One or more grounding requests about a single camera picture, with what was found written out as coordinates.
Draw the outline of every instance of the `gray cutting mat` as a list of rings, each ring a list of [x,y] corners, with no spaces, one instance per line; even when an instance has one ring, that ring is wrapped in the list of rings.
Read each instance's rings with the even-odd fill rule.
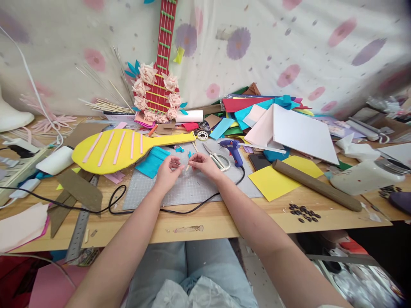
[[[210,150],[215,153],[220,153],[225,155],[231,161],[231,168],[225,171],[225,174],[234,182],[240,180],[243,171],[241,168],[237,168],[234,165],[234,159],[229,156],[229,151],[226,148],[221,148],[218,143],[212,139],[207,141],[197,141],[197,148],[199,152],[206,153],[203,147],[205,143]],[[187,165],[188,162],[188,152],[191,151],[192,154],[196,153],[192,143],[181,144],[185,149],[184,153],[176,153],[174,149],[168,147],[162,147],[164,150],[169,151],[171,155],[180,157],[182,164]],[[249,179],[248,175],[253,173],[248,163],[244,160],[243,156],[243,166],[245,169],[245,177],[243,181],[238,185],[238,187],[250,198],[262,197],[262,193],[254,185],[254,183]],[[123,204],[123,210],[135,209],[143,198],[147,195],[150,189],[155,183],[155,179],[150,179],[138,170],[134,170],[133,176],[131,177],[130,184],[127,189],[127,195]],[[190,167],[188,171],[184,169],[182,175],[178,178],[176,184],[170,191],[166,194],[163,200],[163,206],[178,205],[178,204],[190,204],[190,203],[200,203],[209,198],[211,195],[218,192],[217,187],[210,182],[207,177],[201,173],[199,170],[193,172]],[[221,201],[220,195],[215,196],[210,201]]]

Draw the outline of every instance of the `light blue jeans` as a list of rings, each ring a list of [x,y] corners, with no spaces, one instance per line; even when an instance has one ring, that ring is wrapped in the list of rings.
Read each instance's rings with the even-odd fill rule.
[[[241,307],[258,307],[228,239],[150,244],[131,280],[126,308],[149,308],[166,279],[190,294],[201,276],[210,278]]]

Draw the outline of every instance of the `hand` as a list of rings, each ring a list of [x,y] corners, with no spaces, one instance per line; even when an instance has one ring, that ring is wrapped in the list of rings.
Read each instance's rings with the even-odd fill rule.
[[[184,165],[181,166],[180,158],[169,155],[158,168],[157,179],[154,187],[167,193],[183,172]]]
[[[209,179],[215,181],[223,176],[221,170],[217,167],[211,157],[204,153],[196,153],[188,160],[188,164],[193,170],[199,169]]]

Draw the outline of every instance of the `hot glue gun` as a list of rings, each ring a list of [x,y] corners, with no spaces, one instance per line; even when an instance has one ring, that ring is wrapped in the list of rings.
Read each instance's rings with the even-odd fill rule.
[[[223,140],[218,144],[223,148],[227,148],[230,151],[230,155],[234,158],[235,166],[241,167],[243,165],[243,160],[241,159],[238,149],[240,148],[239,141],[237,140]]]

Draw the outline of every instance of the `red guitar neck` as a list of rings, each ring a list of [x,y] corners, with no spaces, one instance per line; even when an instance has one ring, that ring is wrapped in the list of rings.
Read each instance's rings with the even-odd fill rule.
[[[154,64],[154,68],[158,69],[159,75],[161,75],[161,73],[168,74],[168,62],[170,61],[176,9],[177,0],[161,0],[157,58]]]

